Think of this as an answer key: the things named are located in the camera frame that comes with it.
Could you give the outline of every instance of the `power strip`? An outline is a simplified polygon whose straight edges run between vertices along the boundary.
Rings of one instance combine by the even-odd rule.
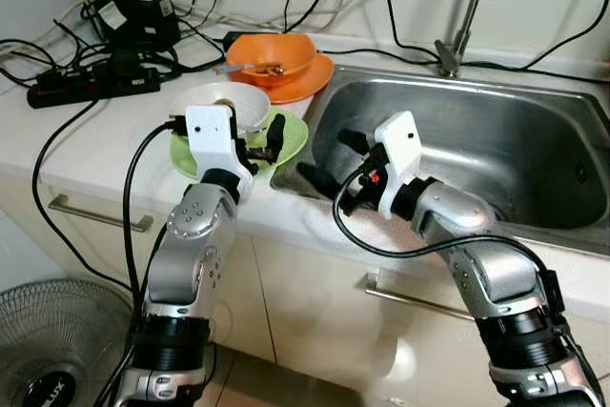
[[[68,73],[48,72],[39,75],[38,84],[28,90],[28,103],[33,109],[74,104],[96,99],[157,92],[161,89],[155,68],[140,68],[125,76],[108,74],[100,77],[92,70]]]

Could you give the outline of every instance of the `cabinet handle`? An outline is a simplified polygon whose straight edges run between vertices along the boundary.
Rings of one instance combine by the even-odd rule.
[[[474,321],[475,319],[468,312],[465,312],[460,309],[454,309],[453,307],[448,307],[446,305],[436,304],[435,302],[430,302],[429,300],[420,299],[418,297],[412,297],[410,295],[399,295],[396,293],[392,293],[390,291],[381,290],[377,287],[376,283],[369,282],[364,289],[364,292],[367,295],[374,295],[376,297],[382,297],[384,299],[390,299],[394,302],[399,302],[405,305],[411,305],[414,307],[419,307],[421,309],[430,310],[432,312],[437,312],[439,314],[453,316],[455,318],[465,319],[467,321]]]
[[[76,216],[99,221],[100,223],[111,224],[120,228],[123,227],[123,220],[121,219],[71,207],[68,205],[68,197],[65,194],[58,194],[57,197],[49,203],[49,208],[57,210],[58,212],[63,212],[64,214],[75,214]],[[137,233],[144,233],[151,227],[152,223],[153,217],[145,215],[142,216],[137,223],[130,223],[130,228]]]

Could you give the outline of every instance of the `white bowl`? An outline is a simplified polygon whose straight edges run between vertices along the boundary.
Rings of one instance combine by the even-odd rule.
[[[221,81],[196,86],[182,92],[172,102],[170,114],[184,114],[193,105],[212,105],[220,99],[233,102],[237,135],[257,132],[271,109],[271,100],[259,88],[233,81]]]

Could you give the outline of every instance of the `robotic arm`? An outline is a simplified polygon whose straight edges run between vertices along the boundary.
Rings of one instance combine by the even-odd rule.
[[[184,133],[201,182],[187,189],[168,217],[114,407],[187,407],[201,397],[204,349],[222,269],[234,244],[237,204],[248,198],[257,172],[248,159],[275,162],[284,123],[277,115],[268,130],[268,148],[249,150],[237,138],[228,101],[187,110]]]
[[[363,137],[339,134],[357,153],[364,153]],[[495,231],[495,214],[484,200],[421,174],[422,148],[409,112],[380,125],[375,141],[359,169],[357,195],[336,197],[347,215],[362,204],[388,219],[397,214],[428,244]],[[328,186],[328,176],[319,179],[320,171],[299,166],[319,191],[336,189]],[[561,315],[555,272],[513,244],[479,241],[438,253],[476,319],[491,379],[511,406],[605,406],[593,370]]]
[[[237,204],[247,198],[256,172],[248,158],[276,159],[279,152],[247,151],[236,137],[229,107],[192,107],[186,118],[201,183],[186,191],[168,218],[114,407],[192,406],[201,397],[203,352],[224,259],[234,242]],[[269,144],[277,145],[274,137],[283,124],[272,125],[272,131]],[[344,132],[339,139],[359,153],[368,151],[363,134]],[[379,126],[375,139],[359,169],[357,196],[340,196],[346,214],[361,204],[387,218],[397,214],[411,220],[416,234],[430,244],[494,231],[496,219],[487,203],[420,174],[421,143],[410,113]],[[316,180],[311,166],[299,166],[335,197],[338,185],[329,186],[328,177]],[[511,406],[605,407],[593,371],[561,316],[552,271],[542,271],[514,247],[493,242],[440,255],[477,321],[491,359],[490,376]]]

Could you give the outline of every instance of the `green plate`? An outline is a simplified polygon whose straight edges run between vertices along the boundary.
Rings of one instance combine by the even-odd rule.
[[[282,151],[279,152],[277,162],[274,164],[269,164],[265,161],[253,161],[258,165],[258,171],[260,173],[289,161],[295,154],[301,151],[301,148],[303,148],[307,142],[307,137],[309,135],[307,124],[290,112],[272,107],[269,116],[263,123],[265,130],[250,135],[248,138],[248,146],[250,148],[260,148],[267,145],[267,129],[278,113],[286,116],[286,124],[284,125],[284,146],[282,147]],[[191,155],[189,142],[186,137],[172,135],[170,156],[172,157],[173,164],[180,173],[189,178],[197,179],[197,163],[194,162],[193,156]]]

